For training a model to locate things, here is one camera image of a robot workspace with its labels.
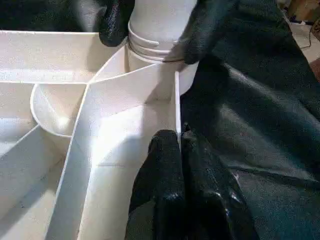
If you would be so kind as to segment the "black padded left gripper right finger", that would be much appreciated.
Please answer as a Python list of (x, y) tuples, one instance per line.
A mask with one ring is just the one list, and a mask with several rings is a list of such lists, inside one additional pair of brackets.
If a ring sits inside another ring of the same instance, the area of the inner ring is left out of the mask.
[(258, 240), (254, 219), (236, 177), (200, 133), (181, 135), (189, 240)]

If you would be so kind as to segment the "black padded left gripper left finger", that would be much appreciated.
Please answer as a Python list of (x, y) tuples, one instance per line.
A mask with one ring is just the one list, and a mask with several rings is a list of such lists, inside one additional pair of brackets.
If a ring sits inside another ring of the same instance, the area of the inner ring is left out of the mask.
[(182, 240), (185, 237), (185, 182), (177, 134), (159, 130), (135, 177), (126, 240)]

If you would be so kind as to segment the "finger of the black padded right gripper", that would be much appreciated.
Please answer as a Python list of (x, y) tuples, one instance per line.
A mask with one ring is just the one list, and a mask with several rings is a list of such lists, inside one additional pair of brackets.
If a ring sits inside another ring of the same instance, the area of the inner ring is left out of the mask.
[(239, 8), (238, 0), (199, 0), (181, 36), (183, 60), (192, 65), (203, 59), (226, 32)]
[(128, 36), (128, 23), (135, 7), (134, 0), (107, 0), (99, 24), (99, 39), (107, 47), (117, 47)]

